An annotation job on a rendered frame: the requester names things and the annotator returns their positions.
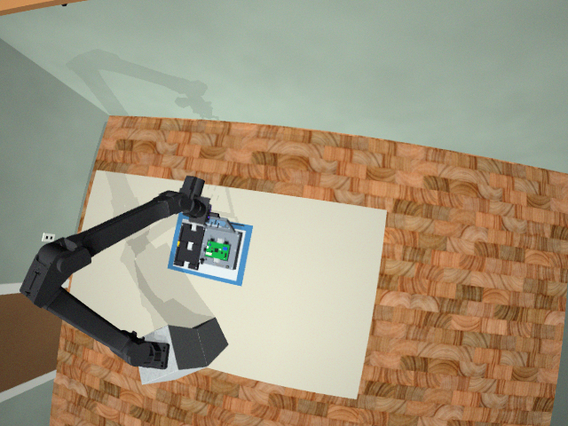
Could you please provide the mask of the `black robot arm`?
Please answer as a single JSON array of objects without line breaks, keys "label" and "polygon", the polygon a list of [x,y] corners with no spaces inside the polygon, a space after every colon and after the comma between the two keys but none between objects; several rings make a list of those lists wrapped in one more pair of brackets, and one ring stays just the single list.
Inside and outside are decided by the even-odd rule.
[{"label": "black robot arm", "polygon": [[35,255],[20,293],[40,309],[44,308],[104,344],[129,365],[166,369],[168,343],[145,341],[143,336],[137,338],[135,331],[120,330],[61,286],[70,274],[91,264],[91,257],[133,233],[180,212],[197,218],[191,215],[200,209],[199,200],[195,198],[201,197],[204,183],[201,178],[186,176],[179,192],[160,193],[151,201],[91,229],[43,245]]}]

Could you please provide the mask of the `green circuit board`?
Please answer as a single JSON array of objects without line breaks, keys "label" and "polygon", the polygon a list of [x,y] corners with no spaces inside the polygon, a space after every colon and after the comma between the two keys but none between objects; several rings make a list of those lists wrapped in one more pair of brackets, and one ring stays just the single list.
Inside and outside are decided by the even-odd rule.
[{"label": "green circuit board", "polygon": [[205,256],[227,260],[229,248],[230,245],[208,241]]}]

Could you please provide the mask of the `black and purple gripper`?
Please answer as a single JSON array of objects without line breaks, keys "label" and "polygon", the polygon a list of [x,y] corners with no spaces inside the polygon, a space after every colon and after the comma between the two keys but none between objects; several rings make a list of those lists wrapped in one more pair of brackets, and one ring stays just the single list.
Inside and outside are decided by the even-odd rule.
[{"label": "black and purple gripper", "polygon": [[211,207],[212,207],[212,205],[209,204],[210,198],[201,196],[196,199],[199,200],[200,209],[198,213],[192,215],[197,218],[189,217],[189,222],[205,225],[205,223],[207,223],[209,220],[210,217],[209,213],[211,212]]}]

